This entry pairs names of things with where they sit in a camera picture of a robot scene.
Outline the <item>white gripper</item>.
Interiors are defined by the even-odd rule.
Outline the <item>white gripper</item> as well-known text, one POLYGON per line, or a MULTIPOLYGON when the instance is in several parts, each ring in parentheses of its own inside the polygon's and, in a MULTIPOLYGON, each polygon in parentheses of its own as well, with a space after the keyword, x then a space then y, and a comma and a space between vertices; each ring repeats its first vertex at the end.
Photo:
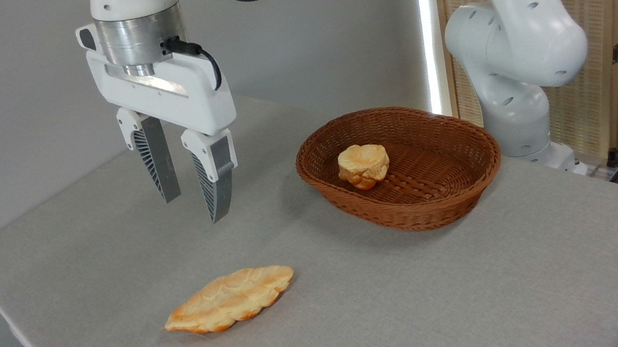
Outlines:
POLYGON ((120 108, 127 147, 137 152, 165 202, 182 192, 161 121, 185 130, 212 222, 228 214, 237 167, 228 126, 237 114, 220 66, 202 47, 183 40, 180 11, 171 9, 76 30, 101 95, 120 108))

